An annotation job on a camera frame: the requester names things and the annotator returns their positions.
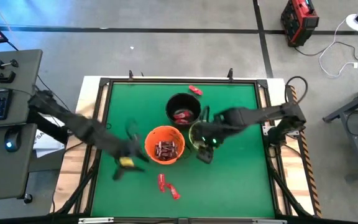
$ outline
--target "green table surface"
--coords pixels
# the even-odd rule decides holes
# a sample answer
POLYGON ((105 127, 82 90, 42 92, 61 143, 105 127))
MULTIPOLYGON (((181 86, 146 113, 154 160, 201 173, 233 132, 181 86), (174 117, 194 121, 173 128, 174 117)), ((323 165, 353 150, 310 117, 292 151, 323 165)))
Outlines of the green table surface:
MULTIPOLYGON (((201 106, 210 105, 211 116, 233 106, 257 108, 253 85, 196 85, 204 95, 201 106)), ((115 83, 109 105, 110 132, 127 138, 125 123, 135 118, 142 135, 169 125, 165 115, 168 99, 188 92, 186 84, 115 83)), ((189 142, 187 133, 183 134, 189 142)), ((185 149, 183 157, 189 155, 185 149)), ((259 125, 225 140, 210 165, 189 158, 163 166, 150 160, 134 162, 145 173, 126 172, 113 181, 114 159, 102 152, 91 215, 93 217, 274 217, 272 195, 259 125), (159 191, 158 174, 165 174, 181 198, 159 191)))

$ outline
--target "white cable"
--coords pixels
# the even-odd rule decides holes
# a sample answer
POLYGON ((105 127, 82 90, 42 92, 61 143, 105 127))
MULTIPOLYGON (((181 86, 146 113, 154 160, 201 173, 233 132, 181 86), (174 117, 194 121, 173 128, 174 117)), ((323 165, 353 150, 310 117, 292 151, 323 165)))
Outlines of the white cable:
POLYGON ((10 25, 7 23, 7 21, 6 21, 5 17, 3 16, 1 10, 0 10, 0 16, 1 16, 1 18, 3 19, 3 21, 5 22, 5 25, 7 26, 7 29, 9 30, 9 33, 10 33, 10 34, 13 36, 13 38, 15 39, 17 48, 18 48, 18 49, 22 49, 22 48, 20 47, 20 44, 19 44, 19 39, 16 37, 16 35, 15 35, 15 34, 13 33, 13 31, 11 30, 11 27, 10 27, 10 25))
POLYGON ((345 21, 346 21, 346 18, 338 25, 338 27, 336 28, 335 33, 334 33, 334 40, 333 40, 333 42, 332 42, 330 45, 328 45, 328 47, 326 47, 326 48, 324 49, 323 53, 321 53, 320 57, 318 58, 318 63, 320 64, 320 68, 323 69, 323 71, 324 71, 327 75, 329 75, 330 77, 334 77, 334 78, 337 78, 337 77, 341 76, 341 73, 342 73, 342 71, 343 71, 343 69, 345 68, 346 65, 358 63, 358 62, 346 62, 346 63, 342 66, 342 68, 340 69, 340 71, 339 71, 339 73, 338 73, 337 75, 332 75, 332 74, 330 74, 329 72, 327 72, 327 70, 325 70, 325 69, 323 68, 323 65, 321 64, 321 58, 323 57, 324 53, 325 53, 332 45, 335 44, 335 41, 336 41, 336 32, 338 31, 339 27, 340 27, 345 21))

